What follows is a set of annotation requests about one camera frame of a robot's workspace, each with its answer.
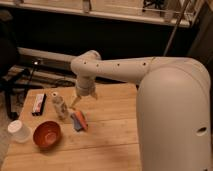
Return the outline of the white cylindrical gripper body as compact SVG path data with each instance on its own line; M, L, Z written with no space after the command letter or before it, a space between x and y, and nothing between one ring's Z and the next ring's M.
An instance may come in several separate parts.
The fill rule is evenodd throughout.
M95 79L91 77L78 77L76 80L76 93L79 96L92 95L95 92Z

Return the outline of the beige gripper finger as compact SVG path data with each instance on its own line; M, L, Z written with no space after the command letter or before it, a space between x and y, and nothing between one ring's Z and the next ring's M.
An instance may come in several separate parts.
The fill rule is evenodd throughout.
M96 99L96 100L98 99L98 95L97 95L96 92L93 92L91 96L92 96L94 99Z
M71 102L70 102L70 108L74 108L74 106L81 100L80 96L72 96Z

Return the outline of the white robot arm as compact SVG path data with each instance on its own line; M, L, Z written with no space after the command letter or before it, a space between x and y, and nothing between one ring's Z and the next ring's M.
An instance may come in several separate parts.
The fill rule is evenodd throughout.
M210 75L187 57L103 60L95 50L70 64L76 94L95 93L97 77L133 83L143 171L211 171Z

